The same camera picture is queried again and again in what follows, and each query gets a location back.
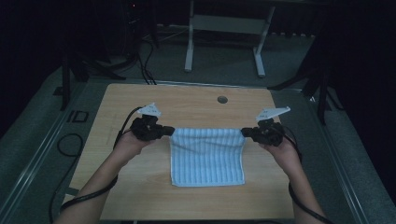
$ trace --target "gray floor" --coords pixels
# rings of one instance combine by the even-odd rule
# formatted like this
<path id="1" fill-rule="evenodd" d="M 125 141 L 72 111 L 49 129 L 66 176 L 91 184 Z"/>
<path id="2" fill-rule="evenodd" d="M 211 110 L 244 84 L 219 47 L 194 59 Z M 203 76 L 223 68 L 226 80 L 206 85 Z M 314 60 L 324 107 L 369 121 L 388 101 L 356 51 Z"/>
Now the gray floor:
<path id="1" fill-rule="evenodd" d="M 312 39 L 305 37 L 270 35 L 262 53 L 267 76 L 260 78 L 256 75 L 251 51 L 256 43 L 254 37 L 240 40 L 238 45 L 234 39 L 208 41 L 205 34 L 196 40 L 190 73 L 184 72 L 187 39 L 183 34 L 162 41 L 161 47 L 153 51 L 148 69 L 159 83 L 265 88 L 293 77 L 312 43 Z M 149 45 L 143 45 L 143 59 L 148 54 Z M 118 73 L 128 77 L 122 82 L 144 83 L 137 66 L 121 69 Z M 5 215 L 2 221 L 49 223 L 50 198 L 73 162 L 72 158 L 57 151 L 56 142 L 67 133 L 78 133 L 86 139 L 106 86 L 112 82 L 115 81 L 98 74 L 92 74 L 88 83 L 73 82 L 73 101 L 64 112 L 59 110 L 61 98 L 52 95 L 61 85 L 60 70 L 43 83 L 0 141 L 0 177 L 3 180 L 0 202 L 1 215 Z M 323 209 L 335 223 L 393 223 L 396 220 L 394 204 L 346 113 L 336 110 L 330 103 L 331 110 L 325 114 L 327 125 L 319 125 L 315 117 L 316 103 L 298 92 L 303 85 L 304 80 L 289 90 L 274 92 L 274 99 L 277 106 L 289 105 L 293 111 L 301 112 L 290 112 L 282 117 L 282 122 L 297 135 L 304 153 L 304 168 Z M 87 122 L 67 122 L 72 110 L 89 112 Z M 70 138 L 61 147 L 74 153 L 79 145 L 76 139 Z M 38 159 L 37 152 L 41 152 L 42 160 Z M 42 162 L 29 163 L 32 160 Z M 70 178 L 71 175 L 66 178 L 55 198 L 52 209 L 55 217 Z"/>

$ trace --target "blue cloth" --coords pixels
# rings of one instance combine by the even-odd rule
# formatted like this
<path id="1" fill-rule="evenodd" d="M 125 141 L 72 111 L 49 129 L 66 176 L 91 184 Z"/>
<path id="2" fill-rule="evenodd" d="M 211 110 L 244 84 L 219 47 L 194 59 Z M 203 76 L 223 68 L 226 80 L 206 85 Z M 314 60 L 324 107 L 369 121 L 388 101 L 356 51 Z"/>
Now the blue cloth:
<path id="1" fill-rule="evenodd" d="M 172 184 L 210 187 L 245 184 L 239 129 L 179 128 L 171 136 Z"/>

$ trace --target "dark background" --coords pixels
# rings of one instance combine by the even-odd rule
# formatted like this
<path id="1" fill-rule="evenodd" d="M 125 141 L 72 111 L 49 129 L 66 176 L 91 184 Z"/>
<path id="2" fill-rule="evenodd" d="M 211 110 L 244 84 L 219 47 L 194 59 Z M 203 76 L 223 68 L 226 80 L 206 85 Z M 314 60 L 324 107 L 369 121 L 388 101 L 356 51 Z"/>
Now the dark background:
<path id="1" fill-rule="evenodd" d="M 1 135 L 45 78 L 61 65 L 64 46 L 104 61 L 109 53 L 124 53 L 118 49 L 117 35 L 105 35 L 125 32 L 120 30 L 121 17 L 117 13 L 122 10 L 120 5 L 109 5 L 104 0 L 96 1 L 96 5 L 84 2 L 20 0 L 1 3 Z M 244 8 L 245 4 L 251 4 L 248 1 L 239 1 L 235 7 L 232 4 L 221 7 L 214 4 L 216 1 L 204 2 L 206 4 L 196 8 L 198 11 L 236 13 L 246 17 L 260 17 L 268 7 L 264 4 L 251 11 Z M 395 202 L 395 4 L 374 0 L 339 1 L 330 7 L 326 1 L 315 2 L 314 5 L 280 4 L 270 32 L 317 37 L 304 65 L 318 66 L 318 60 L 323 59 L 331 63 L 331 86 L 336 89 Z M 188 24 L 189 1 L 155 3 L 158 23 Z M 133 40 L 134 34 L 130 33 L 129 38 Z"/>

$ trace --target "wooden table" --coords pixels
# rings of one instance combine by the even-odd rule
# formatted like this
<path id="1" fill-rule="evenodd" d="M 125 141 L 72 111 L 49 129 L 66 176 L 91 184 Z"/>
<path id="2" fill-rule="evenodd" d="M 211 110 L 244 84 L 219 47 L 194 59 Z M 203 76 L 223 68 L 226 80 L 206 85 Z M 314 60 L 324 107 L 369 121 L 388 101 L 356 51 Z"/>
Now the wooden table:
<path id="1" fill-rule="evenodd" d="M 228 99 L 218 102 L 219 96 Z M 155 102 L 158 123 L 175 128 L 255 127 L 264 107 L 275 107 L 263 89 L 111 84 L 92 125 L 70 188 L 81 189 L 112 150 L 117 132 L 136 107 Z M 134 114 L 131 121 L 140 117 Z M 261 219 L 292 218 L 286 175 L 271 154 L 250 138 L 243 151 L 246 184 L 180 188 L 171 184 L 167 136 L 144 148 L 120 172 L 101 219 Z"/>

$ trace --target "folded towel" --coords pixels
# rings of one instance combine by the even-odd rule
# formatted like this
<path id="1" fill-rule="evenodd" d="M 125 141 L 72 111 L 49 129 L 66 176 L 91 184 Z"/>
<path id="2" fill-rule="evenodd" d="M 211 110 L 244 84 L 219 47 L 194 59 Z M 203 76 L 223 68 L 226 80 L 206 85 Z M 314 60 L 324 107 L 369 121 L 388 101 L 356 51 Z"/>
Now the folded towel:
<path id="1" fill-rule="evenodd" d="M 176 129 L 171 136 L 172 184 L 210 187 L 245 184 L 238 129 Z"/>

